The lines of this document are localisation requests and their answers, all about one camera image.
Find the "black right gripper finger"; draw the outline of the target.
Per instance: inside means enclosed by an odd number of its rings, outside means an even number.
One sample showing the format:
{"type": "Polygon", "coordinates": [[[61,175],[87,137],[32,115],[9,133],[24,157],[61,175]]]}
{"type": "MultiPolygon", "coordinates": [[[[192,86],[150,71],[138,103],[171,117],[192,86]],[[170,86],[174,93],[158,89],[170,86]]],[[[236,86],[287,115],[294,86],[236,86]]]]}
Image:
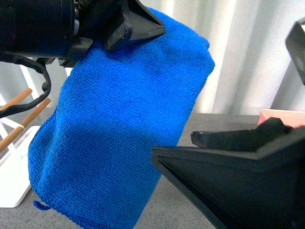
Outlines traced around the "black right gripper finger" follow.
{"type": "Polygon", "coordinates": [[[297,20],[286,40],[286,48],[297,69],[300,79],[305,84],[305,18],[297,20]]]}
{"type": "Polygon", "coordinates": [[[163,22],[138,0],[117,0],[114,13],[103,25],[103,43],[108,51],[119,51],[163,34],[163,22]]]}

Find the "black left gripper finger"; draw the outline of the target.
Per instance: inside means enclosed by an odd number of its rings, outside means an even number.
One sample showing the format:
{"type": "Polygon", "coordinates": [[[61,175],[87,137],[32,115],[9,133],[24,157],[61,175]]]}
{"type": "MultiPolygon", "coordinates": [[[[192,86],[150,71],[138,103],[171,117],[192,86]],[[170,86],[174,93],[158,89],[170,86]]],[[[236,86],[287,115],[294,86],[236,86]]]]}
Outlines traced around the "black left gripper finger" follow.
{"type": "Polygon", "coordinates": [[[152,163],[217,229],[304,228],[304,127],[269,118],[191,140],[153,148],[152,163]]]}

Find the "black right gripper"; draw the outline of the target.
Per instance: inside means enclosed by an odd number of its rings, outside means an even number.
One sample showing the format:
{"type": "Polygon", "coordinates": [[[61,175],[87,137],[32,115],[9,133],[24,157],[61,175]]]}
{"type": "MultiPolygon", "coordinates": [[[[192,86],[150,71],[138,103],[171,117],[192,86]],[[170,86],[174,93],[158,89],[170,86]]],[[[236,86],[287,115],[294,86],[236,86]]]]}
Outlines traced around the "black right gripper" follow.
{"type": "Polygon", "coordinates": [[[58,58],[73,66],[95,39],[108,39],[124,0],[2,0],[0,51],[24,57],[58,58]]]}

